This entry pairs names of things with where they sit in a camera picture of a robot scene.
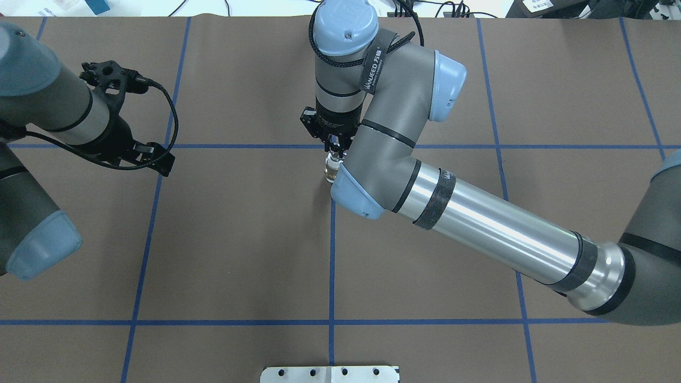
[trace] robotic arm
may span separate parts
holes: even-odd
[[[317,105],[301,120],[345,158],[331,189],[337,203],[370,219],[390,210],[441,232],[590,315],[681,322],[681,151],[653,176],[619,242],[596,243],[412,157],[426,121],[446,119],[466,70],[415,44],[386,56],[394,36],[363,0],[326,0],[313,14]],[[363,91],[374,96],[360,122]]]
[[[76,251],[82,242],[7,143],[34,136],[90,162],[117,170],[152,168],[168,176],[177,117],[157,82],[113,61],[84,63],[80,79],[24,30],[0,22],[0,275],[30,279]],[[160,89],[175,116],[168,149],[133,139],[119,115],[126,93]],[[57,138],[29,132],[32,123]],[[124,160],[133,166],[120,166]]]

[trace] light blue joint cap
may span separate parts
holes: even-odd
[[[374,40],[379,19],[367,0],[325,0],[317,8],[313,32],[323,54],[345,56]]]
[[[331,186],[331,198],[351,212],[369,219],[379,219],[385,211],[369,193],[340,165],[334,185]]]
[[[60,71],[53,51],[16,25],[0,21],[0,97],[45,89]]]
[[[441,123],[447,119],[465,81],[466,67],[436,50],[429,120]]]
[[[55,211],[26,235],[5,268],[28,281],[80,249],[82,242],[66,212]]]
[[[673,168],[674,166],[679,165],[681,165],[681,149],[675,151],[669,157],[667,157],[667,159],[665,159],[665,161],[662,163],[662,167],[660,168],[660,170],[658,170],[657,173],[655,173],[655,175],[652,176],[652,178],[657,177],[658,174],[664,172],[666,169]]]

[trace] silver aluminum tube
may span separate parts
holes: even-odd
[[[416,221],[438,177],[422,164],[398,213]],[[574,233],[460,179],[433,229],[543,284],[563,279],[579,253]]]

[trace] white metal plate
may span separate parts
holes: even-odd
[[[399,383],[393,366],[269,367],[260,383]]]

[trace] blue grid line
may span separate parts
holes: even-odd
[[[326,326],[326,319],[291,320],[138,320],[138,326]]]
[[[496,162],[499,167],[499,175],[501,177],[501,187],[504,193],[504,199],[508,201],[509,196],[506,191],[506,174],[504,173],[503,160],[501,158],[501,143],[499,141],[499,132],[496,128],[496,113],[494,112],[494,101],[492,100],[492,86],[490,85],[490,73],[487,68],[487,56],[485,55],[485,42],[482,37],[482,25],[480,19],[476,18],[477,36],[480,41],[480,55],[482,57],[482,70],[485,73],[485,86],[487,87],[487,103],[490,107],[490,118],[492,119],[492,133],[494,134],[494,148],[496,149]]]
[[[648,105],[648,99],[646,98],[646,92],[643,90],[641,79],[639,78],[638,71],[636,70],[636,63],[634,62],[634,56],[631,54],[631,46],[629,45],[629,37],[627,37],[627,28],[624,27],[624,18],[622,17],[620,17],[620,28],[622,29],[624,45],[627,47],[627,54],[629,56],[629,63],[631,64],[631,71],[634,73],[634,79],[636,79],[636,86],[639,89],[639,93],[641,93],[643,105],[646,107],[646,114],[648,115],[648,121],[650,122],[650,127],[652,128],[652,135],[655,136],[655,142],[657,142],[657,147],[660,149],[660,156],[662,156],[662,160],[664,160],[666,158],[665,151],[662,148],[660,135],[657,133],[657,126],[655,126],[655,120],[652,118],[652,113]]]
[[[43,31],[45,31],[45,24],[47,24],[47,17],[43,17],[43,21],[40,23],[40,28],[38,29],[38,34],[35,35],[35,41],[40,41]]]
[[[189,27],[191,25],[191,17],[187,18],[187,24],[185,25],[185,36],[183,39],[182,50],[180,53],[180,61],[178,63],[177,77],[175,79],[175,90],[173,92],[173,103],[177,102],[178,92],[180,90],[180,80],[182,78],[182,66],[185,63],[185,52],[187,49],[187,40],[189,38]],[[170,139],[170,127],[172,125],[172,116],[168,118],[168,128],[165,132],[165,143],[168,144]],[[144,255],[142,256],[142,266],[140,267],[140,278],[137,284],[137,293],[135,295],[135,305],[132,312],[132,321],[130,324],[130,333],[128,334],[128,343],[125,349],[125,359],[123,360],[123,370],[121,372],[121,383],[125,383],[127,380],[127,372],[130,366],[130,358],[132,355],[132,345],[135,340],[135,330],[138,314],[140,312],[140,301],[142,300],[142,289],[144,287],[144,277],[146,276],[146,265],[149,260],[149,250],[151,249],[151,237],[154,232],[154,226],[156,223],[156,212],[159,206],[159,196],[161,194],[161,185],[163,184],[163,177],[159,174],[156,182],[156,192],[154,194],[154,202],[151,207],[151,217],[149,219],[149,229],[146,234],[146,243],[144,245]]]
[[[600,318],[137,320],[136,326],[470,326],[500,324],[609,324]],[[129,326],[131,320],[2,319],[0,326]]]
[[[331,236],[329,256],[329,366],[336,364],[336,201],[331,200]]]
[[[187,52],[187,40],[189,39],[189,27],[191,26],[191,17],[187,18],[185,24],[185,37],[182,41],[182,50],[180,51],[180,62],[177,65],[177,76],[175,76],[175,89],[172,94],[172,103],[177,105],[177,96],[180,93],[180,81],[182,79],[182,69],[185,66],[185,53]],[[173,116],[172,113],[168,115],[168,128],[165,130],[165,145],[168,146],[170,141],[170,131],[172,129]]]
[[[527,307],[525,306],[525,293],[522,288],[522,276],[516,271],[516,284],[518,285],[518,298],[520,300],[520,315],[522,316],[522,330],[525,333],[525,348],[527,360],[530,363],[530,378],[537,383],[537,370],[535,369],[535,353],[532,351],[532,338],[530,337],[530,324],[527,320]]]
[[[492,99],[492,86],[490,85],[490,73],[487,66],[487,56],[485,54],[485,43],[482,35],[482,24],[480,19],[475,19],[477,23],[477,34],[480,42],[480,55],[482,58],[482,69],[485,74],[485,85],[487,86],[487,101],[490,105],[490,118],[492,119],[492,132],[494,133],[494,145],[496,147],[496,160],[499,166],[499,176],[501,178],[501,189],[504,200],[508,201],[508,189],[506,187],[506,174],[503,168],[503,158],[501,157],[501,142],[499,132],[496,127],[496,113],[494,112],[494,101]],[[530,368],[532,383],[537,383],[537,372],[535,371],[535,357],[532,351],[532,339],[530,338],[530,326],[527,322],[527,310],[525,310],[525,296],[522,289],[522,279],[520,273],[516,271],[516,282],[518,285],[518,297],[520,300],[520,313],[522,314],[522,327],[525,333],[525,346],[527,349],[527,361]]]
[[[495,149],[494,144],[417,144],[414,149]]]
[[[499,144],[502,149],[659,149],[657,145]]]
[[[2,319],[0,326],[129,326],[130,320]]]
[[[337,326],[455,326],[472,324],[522,324],[522,318],[508,319],[340,319]]]

